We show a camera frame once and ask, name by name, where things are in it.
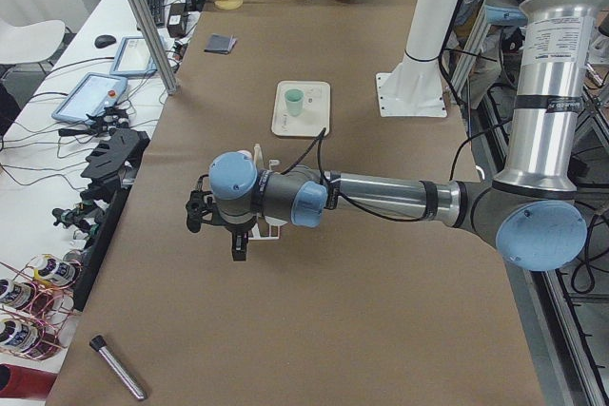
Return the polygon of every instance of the white desk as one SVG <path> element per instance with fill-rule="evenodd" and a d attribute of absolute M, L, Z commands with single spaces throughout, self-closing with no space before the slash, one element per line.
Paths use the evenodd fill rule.
<path fill-rule="evenodd" d="M 191 13 L 188 20 L 188 29 L 199 19 L 199 13 Z M 160 34 L 166 39 L 168 48 L 173 46 L 173 39 L 167 34 L 167 29 L 159 29 Z M 103 49 L 97 49 L 93 42 L 95 37 L 101 34 L 110 34 L 116 37 L 117 43 Z M 102 0 L 90 18 L 83 25 L 72 43 L 66 49 L 61 59 L 55 65 L 56 68 L 71 63 L 83 61 L 95 57 L 114 56 L 118 44 L 124 36 L 141 35 L 136 28 L 135 18 L 131 13 L 127 0 Z M 53 72 L 36 93 L 58 91 L 70 92 L 74 86 L 88 73 L 108 73 L 111 60 L 93 61 L 81 65 L 68 67 Z M 137 91 L 134 89 L 144 83 Z M 131 108 L 128 110 L 130 125 L 137 130 L 144 130 L 149 137 L 152 136 L 163 109 L 163 103 L 167 97 L 162 81 L 156 75 L 143 80 L 129 80 L 128 92 Z M 84 162 L 90 150 L 100 140 L 108 137 L 90 139 L 88 136 L 78 137 L 81 141 L 89 141 L 86 144 L 76 143 L 73 138 L 62 140 L 60 155 L 57 157 L 57 128 L 50 117 L 53 110 L 63 101 L 64 97 L 55 95 L 44 95 L 35 97 L 28 103 L 7 135 L 5 135 L 5 150 L 0 152 L 0 163 L 35 167 L 60 169 L 73 165 L 64 171 L 27 171 L 10 168 L 9 172 L 22 183 L 31 183 L 44 176 L 54 173 L 62 173 L 76 188 L 85 188 L 88 180 L 80 177 L 87 163 Z M 31 135 L 24 127 L 32 131 L 44 130 L 48 133 Z M 0 172 L 0 239 L 4 248 L 0 251 L 0 261 L 8 263 L 20 269 L 35 256 L 40 254 L 52 254 L 63 257 L 70 249 L 81 247 L 81 244 L 73 240 L 75 230 L 63 229 L 61 226 L 53 226 L 54 218 L 51 211 L 55 207 L 72 208 L 80 202 L 78 191 L 72 189 L 61 177 L 49 178 L 31 186 L 16 184 L 7 173 Z M 13 273 L 5 267 L 0 266 L 0 278 L 12 278 Z M 73 319 L 70 327 L 74 327 L 77 318 Z M 65 328 L 62 332 L 61 342 L 68 345 L 71 340 L 71 331 Z M 10 355 L 0 354 L 0 362 L 16 365 L 29 366 L 46 371 L 58 372 L 66 351 L 45 361 L 29 361 L 15 358 Z M 0 400 L 4 405 L 40 405 L 39 401 L 26 400 Z"/>

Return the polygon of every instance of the spice bottle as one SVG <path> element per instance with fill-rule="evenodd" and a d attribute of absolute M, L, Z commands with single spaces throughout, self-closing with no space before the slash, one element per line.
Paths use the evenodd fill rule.
<path fill-rule="evenodd" d="M 37 292 L 33 284 L 16 280 L 0 280 L 0 303 L 17 311 L 39 317 L 49 307 L 53 297 Z"/>
<path fill-rule="evenodd" d="M 0 347 L 36 360 L 49 358 L 59 350 L 53 333 L 16 319 L 0 321 Z"/>
<path fill-rule="evenodd" d="M 66 287 L 78 277 L 78 269 L 70 262 L 53 256 L 41 256 L 33 264 L 34 278 L 45 284 Z"/>

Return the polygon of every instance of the white tray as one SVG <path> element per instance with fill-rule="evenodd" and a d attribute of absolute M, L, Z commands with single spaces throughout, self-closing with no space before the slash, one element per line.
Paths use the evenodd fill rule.
<path fill-rule="evenodd" d="M 285 92 L 304 92 L 303 112 L 291 116 L 285 105 Z M 317 137 L 325 127 L 330 132 L 330 85 L 324 81 L 280 81 L 275 94 L 271 131 L 278 137 Z"/>

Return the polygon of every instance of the red cylinder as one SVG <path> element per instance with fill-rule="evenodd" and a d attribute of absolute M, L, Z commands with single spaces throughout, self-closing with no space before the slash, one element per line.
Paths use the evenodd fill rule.
<path fill-rule="evenodd" d="M 56 377 L 48 371 L 0 364 L 0 398 L 47 399 Z"/>

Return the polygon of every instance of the white chair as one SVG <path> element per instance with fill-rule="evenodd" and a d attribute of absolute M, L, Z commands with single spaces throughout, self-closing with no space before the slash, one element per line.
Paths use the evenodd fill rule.
<path fill-rule="evenodd" d="M 17 27 L 0 18 L 0 66 L 37 63 L 45 72 L 41 62 L 59 48 L 65 32 L 66 25 L 59 20 Z"/>

